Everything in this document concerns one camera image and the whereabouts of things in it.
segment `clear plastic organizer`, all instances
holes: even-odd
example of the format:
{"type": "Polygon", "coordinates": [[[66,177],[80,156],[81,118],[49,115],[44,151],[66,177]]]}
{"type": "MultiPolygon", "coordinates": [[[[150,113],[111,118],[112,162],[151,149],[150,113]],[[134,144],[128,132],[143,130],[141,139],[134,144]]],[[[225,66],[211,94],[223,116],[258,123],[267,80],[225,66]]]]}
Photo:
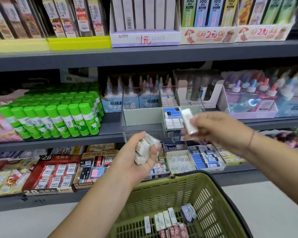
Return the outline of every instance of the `clear plastic organizer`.
{"type": "Polygon", "coordinates": [[[167,129],[164,108],[189,108],[195,115],[205,111],[200,97],[199,87],[194,85],[125,88],[120,119],[125,142],[142,131],[161,141],[180,141],[182,128],[167,129]]]}

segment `forearm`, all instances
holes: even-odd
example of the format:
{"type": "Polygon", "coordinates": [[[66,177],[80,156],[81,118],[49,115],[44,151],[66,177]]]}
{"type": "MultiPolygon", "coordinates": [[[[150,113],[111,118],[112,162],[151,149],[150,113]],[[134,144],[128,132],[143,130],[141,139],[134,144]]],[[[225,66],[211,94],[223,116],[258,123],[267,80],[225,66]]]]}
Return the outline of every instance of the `forearm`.
{"type": "Polygon", "coordinates": [[[298,204],[298,150],[255,133],[245,157],[298,204]]]}
{"type": "Polygon", "coordinates": [[[109,168],[48,238],[104,238],[132,190],[124,175],[115,171],[109,168]]]}

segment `yellow display box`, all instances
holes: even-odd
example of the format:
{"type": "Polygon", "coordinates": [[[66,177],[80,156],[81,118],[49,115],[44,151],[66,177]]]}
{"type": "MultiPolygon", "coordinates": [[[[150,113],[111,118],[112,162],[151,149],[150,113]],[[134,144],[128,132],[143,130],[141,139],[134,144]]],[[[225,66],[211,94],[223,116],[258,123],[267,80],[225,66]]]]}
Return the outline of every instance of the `yellow display box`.
{"type": "Polygon", "coordinates": [[[46,38],[0,40],[0,53],[49,51],[46,38]]]}
{"type": "Polygon", "coordinates": [[[50,50],[80,50],[95,48],[111,48],[110,36],[48,38],[50,50]]]}

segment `hand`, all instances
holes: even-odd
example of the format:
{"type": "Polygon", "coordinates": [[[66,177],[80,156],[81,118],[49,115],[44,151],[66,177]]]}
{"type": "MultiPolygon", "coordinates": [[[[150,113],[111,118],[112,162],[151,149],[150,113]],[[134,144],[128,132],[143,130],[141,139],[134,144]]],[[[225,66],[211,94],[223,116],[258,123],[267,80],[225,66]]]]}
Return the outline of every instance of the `hand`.
{"type": "Polygon", "coordinates": [[[218,143],[238,156],[242,156],[248,148],[254,132],[224,112],[199,113],[191,119],[191,124],[197,127],[199,132],[190,136],[184,128],[181,133],[187,139],[218,143]]]}
{"type": "Polygon", "coordinates": [[[146,132],[136,133],[128,140],[123,148],[118,152],[114,159],[112,166],[117,169],[123,170],[124,176],[128,176],[127,182],[131,184],[131,188],[136,187],[144,178],[146,178],[152,170],[157,160],[158,151],[154,145],[151,146],[150,158],[147,163],[137,165],[135,159],[135,147],[139,140],[146,135],[146,132]]]}

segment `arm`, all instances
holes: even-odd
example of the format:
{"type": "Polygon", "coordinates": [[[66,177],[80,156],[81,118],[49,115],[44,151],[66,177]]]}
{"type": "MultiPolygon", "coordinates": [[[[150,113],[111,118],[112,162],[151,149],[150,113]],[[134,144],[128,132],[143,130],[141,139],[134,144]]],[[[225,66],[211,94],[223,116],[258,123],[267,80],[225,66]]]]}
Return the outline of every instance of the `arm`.
{"type": "Polygon", "coordinates": [[[200,113],[191,123],[199,132],[189,136],[183,130],[188,139],[219,143],[245,158],[298,204],[298,150],[257,133],[223,112],[200,113]]]}
{"type": "Polygon", "coordinates": [[[48,238],[106,237],[125,205],[130,192],[153,168],[157,150],[151,147],[146,164],[136,165],[135,147],[145,132],[133,135],[72,212],[48,238]]]}

